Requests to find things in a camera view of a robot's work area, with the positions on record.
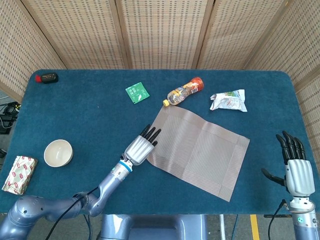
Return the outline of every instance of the metal pole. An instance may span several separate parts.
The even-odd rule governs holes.
[[[226,240],[225,218],[223,214],[219,215],[219,220],[220,220],[220,239]]]

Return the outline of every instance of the robotic arm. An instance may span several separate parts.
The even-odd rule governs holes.
[[[271,175],[266,169],[262,173],[271,181],[286,187],[293,199],[287,210],[292,213],[296,240],[320,240],[320,225],[316,216],[316,205],[309,196],[315,192],[313,171],[310,162],[306,159],[305,148],[302,142],[285,131],[284,138],[276,135],[282,148],[285,177]]]
[[[147,125],[142,133],[126,148],[120,157],[120,161],[99,186],[92,191],[88,193],[80,192],[72,198],[57,200],[38,196],[20,197],[0,224],[0,240],[26,240],[37,220],[42,217],[54,222],[61,218],[75,218],[80,212],[92,217],[101,214],[109,196],[132,172],[133,165],[142,164],[157,145],[158,142],[154,140],[161,129],[154,133],[156,128],[153,127],[149,131],[150,127],[150,125]],[[100,191],[99,197],[93,194],[96,189]]]

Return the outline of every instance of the woven partition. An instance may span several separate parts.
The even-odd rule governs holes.
[[[293,1],[247,69],[282,70],[294,85],[320,66],[320,2]]]
[[[297,98],[320,173],[320,75],[301,89]]]
[[[113,1],[22,1],[68,68],[125,67],[121,29],[118,17],[113,18],[113,14],[117,16]]]
[[[0,1],[0,88],[18,102],[34,71],[65,68],[29,17],[16,1]]]
[[[133,68],[190,69],[206,6],[206,0],[122,0]]]
[[[200,69],[241,69],[271,22],[280,0],[216,0]]]
[[[290,75],[320,171],[319,0],[291,1],[246,68],[282,70]]]

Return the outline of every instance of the black cable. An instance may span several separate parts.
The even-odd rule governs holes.
[[[92,189],[91,191],[89,191],[86,195],[89,195],[91,193],[93,193],[95,190],[97,190],[98,187]],[[61,214],[61,216],[55,221],[54,225],[52,226],[50,232],[48,233],[48,235],[46,236],[45,240],[48,240],[51,236],[51,234],[53,233],[53,231],[55,230],[55,227],[57,226],[57,224],[59,223],[59,221],[64,217],[64,215],[66,215],[67,212],[70,211],[70,209],[73,208],[74,205],[76,205],[81,199],[83,199],[85,196],[81,196],[80,198],[78,198],[67,210],[65,210],[64,213]]]
[[[235,218],[235,222],[234,222],[234,225],[233,225],[233,230],[232,230],[232,237],[231,237],[231,240],[234,240],[235,237],[236,237],[236,229],[237,229],[237,225],[238,225],[238,214],[236,215],[236,218]]]
[[[275,211],[275,213],[273,214],[272,218],[271,218],[271,221],[269,223],[269,227],[268,227],[268,239],[271,240],[270,238],[270,229],[271,229],[271,224],[272,222],[274,221],[277,213],[280,211],[280,209],[283,207],[283,205],[286,203],[286,200],[282,199],[280,205],[278,206],[278,209]]]
[[[3,110],[3,114],[10,116],[10,117],[14,117],[18,113],[19,113],[19,111],[17,110],[16,104],[8,104],[8,106],[6,106],[5,109]]]
[[[12,102],[8,102],[8,103],[3,103],[3,104],[0,104],[0,106],[7,106],[7,105],[13,104],[13,103],[16,103],[16,101],[12,101]]]
[[[86,221],[86,224],[88,225],[88,230],[89,230],[89,237],[88,240],[91,240],[91,222],[90,222],[90,216],[88,215],[88,218],[86,217],[86,215],[84,215],[84,219]]]
[[[6,106],[3,106],[3,107],[1,108],[0,113],[2,112],[3,109],[5,109],[5,107],[6,107]]]
[[[4,124],[5,121],[2,120],[1,116],[3,116],[3,115],[0,115],[0,122],[1,122],[2,128],[3,128],[3,129],[12,128],[12,126],[13,126],[14,124],[10,121],[10,122],[8,123],[8,126],[5,126],[5,124]]]
[[[101,231],[98,233],[95,240],[100,240],[100,236],[101,236]]]

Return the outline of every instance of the food package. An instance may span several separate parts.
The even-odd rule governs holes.
[[[210,97],[213,103],[210,110],[215,109],[232,109],[247,112],[245,106],[245,90],[239,89],[235,91],[228,91],[223,93],[216,93]]]
[[[37,163],[38,160],[35,158],[17,156],[2,190],[17,195],[24,194]]]

